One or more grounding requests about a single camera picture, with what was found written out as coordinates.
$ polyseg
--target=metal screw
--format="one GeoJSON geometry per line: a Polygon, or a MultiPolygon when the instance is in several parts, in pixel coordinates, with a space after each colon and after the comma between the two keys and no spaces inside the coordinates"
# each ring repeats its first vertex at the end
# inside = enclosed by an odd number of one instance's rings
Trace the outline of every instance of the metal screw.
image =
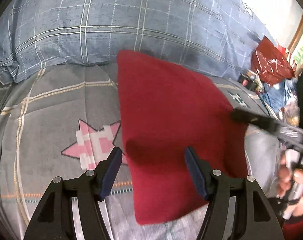
{"type": "Polygon", "coordinates": [[[53,179],[53,182],[54,183],[58,183],[58,182],[60,182],[61,181],[61,178],[60,177],[55,177],[54,179],[53,179]]]}
{"type": "Polygon", "coordinates": [[[220,170],[213,170],[213,174],[216,175],[216,176],[220,176],[221,171],[220,170]]]}
{"type": "Polygon", "coordinates": [[[255,178],[253,176],[247,176],[247,179],[250,181],[250,182],[254,182],[255,181],[255,178]]]}
{"type": "Polygon", "coordinates": [[[86,171],[87,177],[93,176],[94,174],[95,174],[95,172],[93,170],[86,171]]]}

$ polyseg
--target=wall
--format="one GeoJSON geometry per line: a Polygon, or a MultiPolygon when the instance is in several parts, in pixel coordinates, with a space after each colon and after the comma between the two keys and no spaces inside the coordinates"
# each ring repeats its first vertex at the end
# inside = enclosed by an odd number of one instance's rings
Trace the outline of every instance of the wall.
{"type": "Polygon", "coordinates": [[[296,0],[243,0],[266,25],[277,42],[288,47],[301,20],[302,8],[296,0]]]}

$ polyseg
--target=clutter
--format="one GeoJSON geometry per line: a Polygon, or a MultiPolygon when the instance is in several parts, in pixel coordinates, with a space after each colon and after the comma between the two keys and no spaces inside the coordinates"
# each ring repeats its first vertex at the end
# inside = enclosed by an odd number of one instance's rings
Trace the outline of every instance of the clutter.
{"type": "Polygon", "coordinates": [[[288,100],[285,107],[281,108],[282,120],[293,126],[299,126],[299,107],[297,97],[292,97],[288,100]]]}
{"type": "Polygon", "coordinates": [[[297,78],[283,79],[273,86],[264,83],[264,93],[260,95],[260,98],[273,109],[276,115],[279,115],[281,108],[285,107],[290,98],[296,95],[296,83],[297,78]]]}
{"type": "Polygon", "coordinates": [[[252,54],[251,70],[258,73],[260,80],[270,86],[284,78],[291,79],[295,76],[287,59],[266,36],[252,54]]]}
{"type": "Polygon", "coordinates": [[[246,72],[241,73],[238,82],[249,91],[256,91],[257,93],[263,92],[263,86],[259,76],[251,70],[246,70],[246,72]]]}

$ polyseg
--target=blue fabric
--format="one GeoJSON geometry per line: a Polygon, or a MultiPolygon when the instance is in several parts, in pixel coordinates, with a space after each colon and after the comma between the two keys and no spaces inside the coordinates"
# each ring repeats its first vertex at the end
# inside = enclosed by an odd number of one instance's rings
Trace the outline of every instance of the blue fabric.
{"type": "Polygon", "coordinates": [[[275,44],[242,0],[13,0],[0,18],[0,81],[115,61],[121,49],[237,80],[264,36],[275,44]]]}
{"type": "Polygon", "coordinates": [[[278,114],[280,108],[285,107],[289,98],[293,96],[296,89],[297,78],[291,80],[283,79],[278,83],[278,86],[269,87],[264,83],[265,93],[261,94],[261,99],[266,102],[273,111],[278,114]]]}

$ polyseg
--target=blue gripper pad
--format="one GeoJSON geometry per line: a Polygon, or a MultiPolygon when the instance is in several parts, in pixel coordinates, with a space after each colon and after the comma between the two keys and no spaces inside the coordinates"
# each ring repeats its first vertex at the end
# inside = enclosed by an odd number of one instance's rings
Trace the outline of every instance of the blue gripper pad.
{"type": "Polygon", "coordinates": [[[192,147],[187,147],[185,150],[185,163],[197,193],[204,200],[209,200],[215,190],[210,176],[213,170],[210,164],[207,161],[200,160],[192,147]]]}
{"type": "Polygon", "coordinates": [[[114,147],[112,152],[110,153],[109,157],[106,161],[109,162],[109,165],[106,169],[106,172],[101,180],[101,188],[99,191],[99,196],[103,200],[107,196],[109,196],[113,184],[115,182],[117,173],[119,171],[119,168],[122,164],[123,160],[123,153],[122,150],[118,147],[114,147]]]}

